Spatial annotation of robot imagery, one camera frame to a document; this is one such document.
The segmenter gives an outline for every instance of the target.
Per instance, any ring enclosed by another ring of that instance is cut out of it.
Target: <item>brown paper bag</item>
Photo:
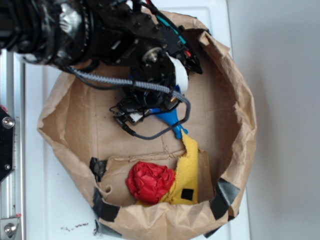
[[[185,27],[185,35],[203,69],[202,75],[193,72],[189,75],[186,97],[192,108],[190,119],[183,126],[208,154],[211,183],[204,180],[199,187],[214,191],[213,199],[195,205],[159,203],[151,207],[133,205],[125,199],[119,204],[115,199],[108,202],[110,189],[97,184],[89,168],[91,157],[131,159],[150,154],[170,155],[184,149],[173,131],[152,141],[124,132],[109,112],[121,99],[121,90],[96,90],[73,75],[62,73],[38,123],[39,132],[98,214],[99,221],[109,232],[125,239],[187,240],[205,233],[210,236],[213,230],[238,215],[256,149],[254,99],[228,54],[229,49],[213,39],[196,18],[174,13],[167,16],[177,26]],[[128,72],[124,67],[102,64],[94,74],[127,78]],[[183,113],[181,104],[180,118]],[[164,128],[164,123],[148,117],[134,130],[151,136]]]

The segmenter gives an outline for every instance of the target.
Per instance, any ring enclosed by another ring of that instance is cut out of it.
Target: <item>gray wall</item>
[[[228,0],[228,11],[258,119],[251,239],[320,239],[320,1]]]

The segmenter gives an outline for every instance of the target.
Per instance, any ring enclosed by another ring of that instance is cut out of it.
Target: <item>yellow cloth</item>
[[[175,180],[169,190],[159,201],[169,204],[198,203],[198,143],[182,132],[182,141],[186,153],[178,159]],[[183,190],[193,190],[192,200],[182,198]]]

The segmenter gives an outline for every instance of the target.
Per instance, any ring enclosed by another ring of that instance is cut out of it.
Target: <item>red crumpled paper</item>
[[[139,161],[131,168],[126,185],[136,199],[156,204],[170,190],[174,180],[175,172],[167,166]]]

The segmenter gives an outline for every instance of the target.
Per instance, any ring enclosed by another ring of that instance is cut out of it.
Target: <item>teal wire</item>
[[[159,19],[165,26],[170,27],[173,29],[173,31],[179,36],[181,42],[183,43],[183,45],[186,44],[186,40],[184,40],[184,38],[182,36],[179,35],[178,31],[175,30],[166,20],[164,20],[162,17],[160,16],[156,16],[157,19]]]

